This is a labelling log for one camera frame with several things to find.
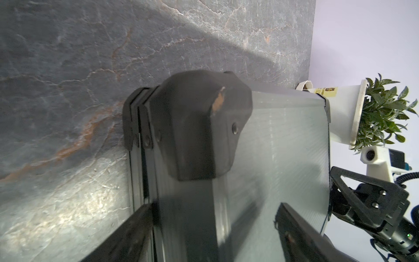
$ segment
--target bolt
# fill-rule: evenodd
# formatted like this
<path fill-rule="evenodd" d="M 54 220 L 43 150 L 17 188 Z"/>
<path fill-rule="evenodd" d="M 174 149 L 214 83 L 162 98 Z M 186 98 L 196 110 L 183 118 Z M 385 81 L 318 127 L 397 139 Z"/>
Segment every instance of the bolt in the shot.
<path fill-rule="evenodd" d="M 157 132 L 156 132 L 156 141 L 157 142 L 160 142 L 161 141 L 161 132 L 160 132 L 160 130 L 157 130 Z"/>
<path fill-rule="evenodd" d="M 375 151 L 374 150 L 370 150 L 367 152 L 366 158 L 368 161 L 373 160 L 375 157 Z"/>
<path fill-rule="evenodd" d="M 233 125 L 231 127 L 231 130 L 232 130 L 233 134 L 235 134 L 235 135 L 238 133 L 238 127 L 237 127 L 236 122 L 233 123 Z"/>
<path fill-rule="evenodd" d="M 145 146 L 149 146 L 150 145 L 150 137 L 148 135 L 146 135 L 145 138 L 144 138 L 144 145 Z"/>

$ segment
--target gray marble surface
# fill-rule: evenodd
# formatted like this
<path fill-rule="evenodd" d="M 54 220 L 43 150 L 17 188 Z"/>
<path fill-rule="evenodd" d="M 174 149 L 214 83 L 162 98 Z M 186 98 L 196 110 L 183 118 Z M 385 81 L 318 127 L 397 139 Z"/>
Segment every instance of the gray marble surface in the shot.
<path fill-rule="evenodd" d="M 130 214 L 122 104 L 184 70 L 294 88 L 315 0 L 3 0 L 0 261 L 78 261 Z"/>

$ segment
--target black plastic bracket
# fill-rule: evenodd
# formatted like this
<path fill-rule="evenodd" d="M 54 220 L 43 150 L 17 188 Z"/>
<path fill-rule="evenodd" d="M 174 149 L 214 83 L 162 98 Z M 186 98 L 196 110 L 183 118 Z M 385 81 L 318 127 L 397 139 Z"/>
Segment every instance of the black plastic bracket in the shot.
<path fill-rule="evenodd" d="M 233 164 L 253 110 L 252 92 L 234 73 L 178 73 L 150 97 L 156 141 L 177 180 L 212 179 Z"/>
<path fill-rule="evenodd" d="M 398 225 L 409 206 L 409 201 L 407 200 L 409 193 L 395 183 L 361 175 L 335 166 L 332 167 L 330 176 L 348 202 L 350 208 L 353 209 L 362 223 L 372 230 L 382 227 L 384 222 L 391 225 Z M 341 178 L 342 176 L 372 185 L 372 187 L 369 188 L 361 188 L 359 190 L 360 194 L 362 194 L 362 190 L 371 192 L 378 190 L 375 195 L 379 195 L 379 197 L 374 199 L 374 203 L 377 203 L 377 207 L 371 206 L 371 204 L 366 206 L 353 190 L 345 184 Z M 383 190 L 385 194 L 380 194 L 379 192 L 381 190 Z M 338 202 L 337 199 L 332 199 L 332 196 L 333 194 L 331 194 L 331 201 Z"/>
<path fill-rule="evenodd" d="M 128 151 L 131 151 L 134 142 L 137 147 L 140 146 L 139 133 L 142 136 L 142 146 L 144 148 L 153 148 L 150 120 L 147 108 L 144 105 L 153 90 L 148 87 L 136 89 L 124 102 L 122 107 L 122 126 L 124 129 L 124 145 Z"/>
<path fill-rule="evenodd" d="M 406 163 L 404 162 L 404 152 L 389 149 L 388 153 L 390 154 L 390 164 L 392 167 L 405 169 Z"/>

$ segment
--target paper label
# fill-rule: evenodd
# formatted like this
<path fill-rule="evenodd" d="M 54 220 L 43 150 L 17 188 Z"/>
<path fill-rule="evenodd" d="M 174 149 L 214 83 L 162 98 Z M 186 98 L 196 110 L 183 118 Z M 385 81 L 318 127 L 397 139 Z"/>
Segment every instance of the paper label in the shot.
<path fill-rule="evenodd" d="M 328 87 L 328 88 L 316 88 L 315 93 L 321 94 L 325 97 L 335 97 L 338 91 L 337 87 Z"/>

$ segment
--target black corner protector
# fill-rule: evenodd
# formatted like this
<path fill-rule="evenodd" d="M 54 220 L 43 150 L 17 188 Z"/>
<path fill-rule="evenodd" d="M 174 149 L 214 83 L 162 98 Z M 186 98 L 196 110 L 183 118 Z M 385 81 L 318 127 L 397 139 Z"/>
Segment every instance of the black corner protector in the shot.
<path fill-rule="evenodd" d="M 184 181 L 228 172 L 252 111 L 250 88 L 232 72 L 187 71 L 164 81 L 150 112 L 169 174 Z"/>
<path fill-rule="evenodd" d="M 147 91 L 150 90 L 148 87 L 141 87 L 132 92 L 125 100 L 122 107 L 122 128 L 124 131 L 124 146 L 128 151 L 132 150 L 132 145 L 136 139 L 136 131 L 134 126 L 136 121 L 134 120 L 136 112 L 131 112 L 131 105 L 137 98 L 142 98 Z"/>

